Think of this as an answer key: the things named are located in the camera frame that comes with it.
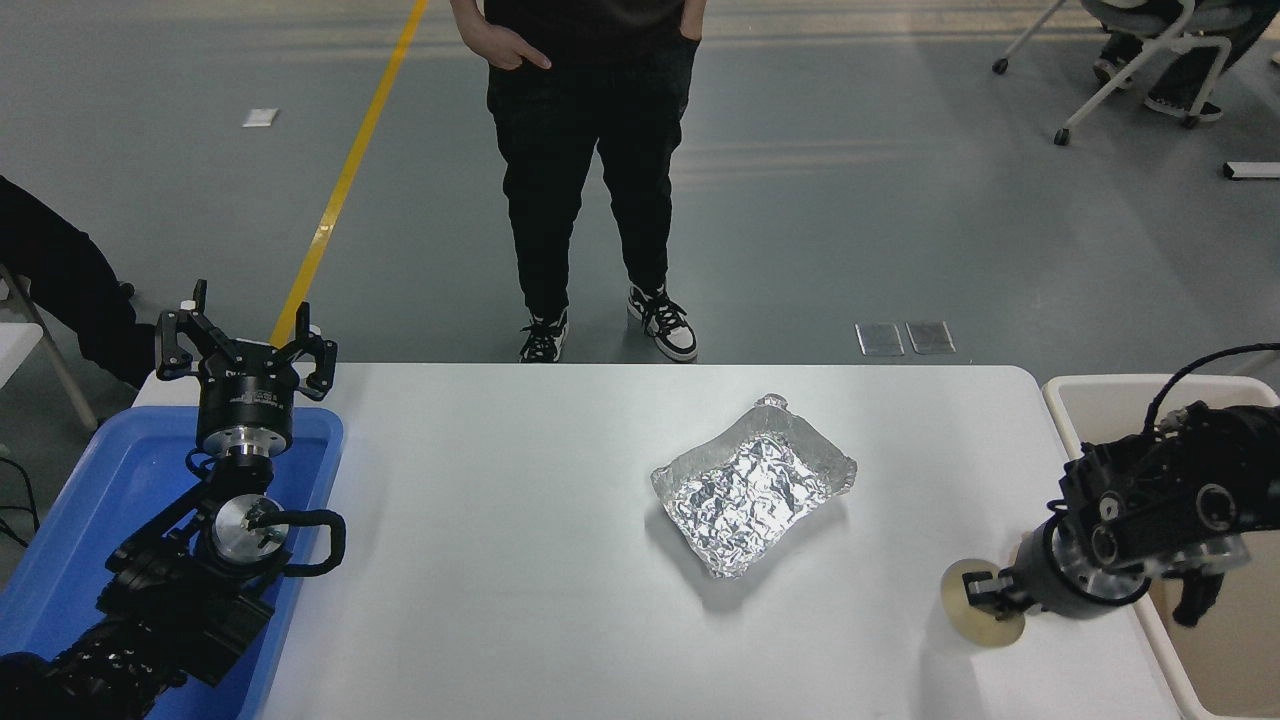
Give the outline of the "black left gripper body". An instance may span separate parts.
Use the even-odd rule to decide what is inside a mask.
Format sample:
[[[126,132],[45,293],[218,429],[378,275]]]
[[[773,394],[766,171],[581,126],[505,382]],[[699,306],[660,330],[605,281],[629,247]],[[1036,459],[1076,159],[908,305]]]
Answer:
[[[261,342],[236,343],[227,356],[215,352],[198,361],[198,438],[212,438],[236,427],[264,428],[282,438],[293,436],[298,375],[284,366],[265,366],[275,348]]]

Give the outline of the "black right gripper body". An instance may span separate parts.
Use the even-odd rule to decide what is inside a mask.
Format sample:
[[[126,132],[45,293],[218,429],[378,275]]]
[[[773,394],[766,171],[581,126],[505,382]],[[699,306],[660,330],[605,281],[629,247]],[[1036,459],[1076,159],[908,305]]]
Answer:
[[[1012,606],[1021,612],[1039,607],[1064,618],[1087,618],[1089,605],[1065,577],[1053,551],[1056,528],[1025,536],[1012,560]]]

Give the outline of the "person's right hand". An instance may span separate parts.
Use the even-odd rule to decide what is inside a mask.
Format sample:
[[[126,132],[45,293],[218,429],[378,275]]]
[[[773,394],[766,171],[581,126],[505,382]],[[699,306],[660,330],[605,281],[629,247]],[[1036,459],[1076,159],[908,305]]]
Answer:
[[[550,58],[547,54],[503,26],[481,20],[477,26],[466,29],[462,36],[467,47],[497,69],[515,70],[525,63],[543,70],[552,68]]]

